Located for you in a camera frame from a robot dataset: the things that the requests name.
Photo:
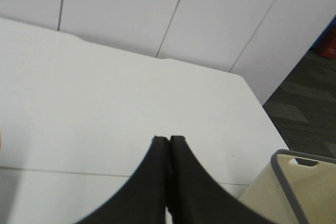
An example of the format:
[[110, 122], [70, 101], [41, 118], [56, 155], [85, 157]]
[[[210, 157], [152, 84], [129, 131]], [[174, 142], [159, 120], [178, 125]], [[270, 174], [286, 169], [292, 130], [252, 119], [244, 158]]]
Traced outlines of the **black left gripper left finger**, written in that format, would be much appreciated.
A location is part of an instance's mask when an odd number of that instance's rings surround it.
[[168, 139], [154, 137], [127, 182], [79, 223], [165, 223]]

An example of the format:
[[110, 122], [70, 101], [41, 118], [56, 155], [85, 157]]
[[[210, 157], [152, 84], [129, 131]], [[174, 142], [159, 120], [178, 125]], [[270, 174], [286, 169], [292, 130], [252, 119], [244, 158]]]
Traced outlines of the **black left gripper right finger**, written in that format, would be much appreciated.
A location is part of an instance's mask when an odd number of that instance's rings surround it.
[[252, 223], [249, 210], [214, 181], [183, 136], [170, 139], [173, 223]]

